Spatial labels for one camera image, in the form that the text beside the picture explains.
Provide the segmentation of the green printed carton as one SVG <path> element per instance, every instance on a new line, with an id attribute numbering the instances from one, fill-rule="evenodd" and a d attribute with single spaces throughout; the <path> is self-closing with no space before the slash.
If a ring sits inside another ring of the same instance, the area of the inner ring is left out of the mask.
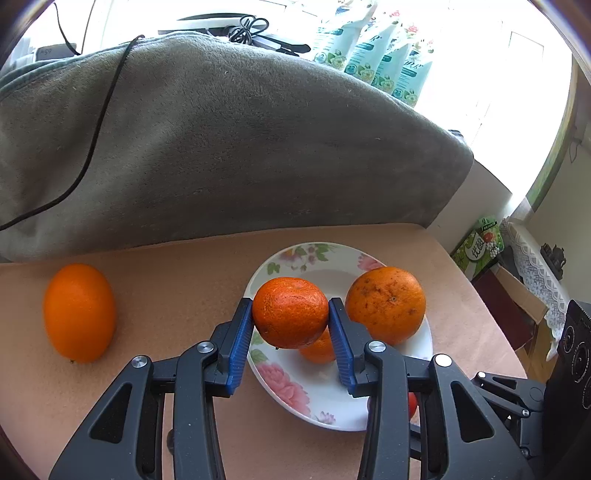
<path id="1" fill-rule="evenodd" d="M 468 280 L 478 276 L 504 250 L 499 222 L 495 217 L 481 217 L 460 245 L 452 259 Z"/>

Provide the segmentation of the white lace cloth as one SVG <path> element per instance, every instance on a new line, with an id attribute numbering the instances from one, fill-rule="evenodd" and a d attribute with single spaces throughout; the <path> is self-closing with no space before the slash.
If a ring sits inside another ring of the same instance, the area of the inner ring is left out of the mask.
<path id="1" fill-rule="evenodd" d="M 541 245 L 522 223 L 506 218 L 500 229 L 505 246 L 513 250 L 514 262 L 524 285 L 548 307 L 544 320 L 551 332 L 546 348 L 546 360 L 550 361 L 557 355 L 571 297 L 544 260 Z"/>

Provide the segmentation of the grey blanket backrest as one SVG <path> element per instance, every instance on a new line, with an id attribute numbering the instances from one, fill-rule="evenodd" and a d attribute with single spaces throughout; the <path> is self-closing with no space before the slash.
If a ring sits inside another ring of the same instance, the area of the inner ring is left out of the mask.
<path id="1" fill-rule="evenodd" d="M 472 152 L 369 85 L 194 33 L 1 80 L 1 257 L 276 228 L 429 226 Z"/>

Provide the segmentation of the small mandarin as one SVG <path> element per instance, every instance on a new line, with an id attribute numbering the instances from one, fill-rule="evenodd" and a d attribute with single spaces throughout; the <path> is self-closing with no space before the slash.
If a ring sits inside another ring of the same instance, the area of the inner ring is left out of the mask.
<path id="1" fill-rule="evenodd" d="M 308 280 L 273 278 L 257 290 L 252 319 L 266 343 L 280 349 L 300 349 L 324 333 L 329 322 L 329 301 Z"/>
<path id="2" fill-rule="evenodd" d="M 298 349 L 301 356 L 315 364 L 324 365 L 335 361 L 334 347 L 329 334 L 329 328 L 325 328 L 322 335 L 311 345 Z"/>

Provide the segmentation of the smooth large orange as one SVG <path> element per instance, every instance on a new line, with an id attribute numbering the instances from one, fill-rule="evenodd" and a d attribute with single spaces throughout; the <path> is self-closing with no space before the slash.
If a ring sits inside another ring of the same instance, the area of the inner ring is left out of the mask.
<path id="1" fill-rule="evenodd" d="M 69 264 L 50 280 L 43 299 L 44 325 L 61 356 L 82 364 L 98 360 L 111 343 L 116 317 L 112 288 L 96 268 Z"/>

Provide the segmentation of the black power adapter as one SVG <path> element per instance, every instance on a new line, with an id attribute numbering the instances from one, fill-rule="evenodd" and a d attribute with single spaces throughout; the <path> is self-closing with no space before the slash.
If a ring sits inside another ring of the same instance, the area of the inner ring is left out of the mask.
<path id="1" fill-rule="evenodd" d="M 75 49 L 69 48 L 65 43 L 46 45 L 36 49 L 35 59 L 37 61 L 58 60 L 77 56 Z"/>

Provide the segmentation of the brown cardboard box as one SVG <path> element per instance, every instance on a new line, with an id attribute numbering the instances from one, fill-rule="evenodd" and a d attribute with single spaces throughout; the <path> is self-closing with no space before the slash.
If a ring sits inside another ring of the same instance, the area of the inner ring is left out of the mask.
<path id="1" fill-rule="evenodd" d="M 550 357 L 554 343 L 546 322 L 549 308 L 502 266 L 481 272 L 473 286 L 502 330 L 527 377 L 545 383 L 556 358 Z"/>

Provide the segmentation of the large red cherry tomato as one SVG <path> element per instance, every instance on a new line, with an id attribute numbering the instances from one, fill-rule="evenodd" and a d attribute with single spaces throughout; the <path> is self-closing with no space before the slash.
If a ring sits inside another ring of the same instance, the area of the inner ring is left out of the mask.
<path id="1" fill-rule="evenodd" d="M 416 394 L 413 392 L 408 393 L 408 408 L 409 408 L 409 419 L 412 419 L 418 410 L 418 398 L 417 398 Z"/>

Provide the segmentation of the speckled large orange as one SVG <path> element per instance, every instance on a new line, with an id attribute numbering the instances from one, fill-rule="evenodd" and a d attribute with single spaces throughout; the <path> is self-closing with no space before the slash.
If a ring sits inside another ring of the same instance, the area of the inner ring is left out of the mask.
<path id="1" fill-rule="evenodd" d="M 419 330 L 427 301 L 412 273 L 397 267 L 380 267 L 353 282 L 345 306 L 349 319 L 363 324 L 373 339 L 396 346 Z"/>

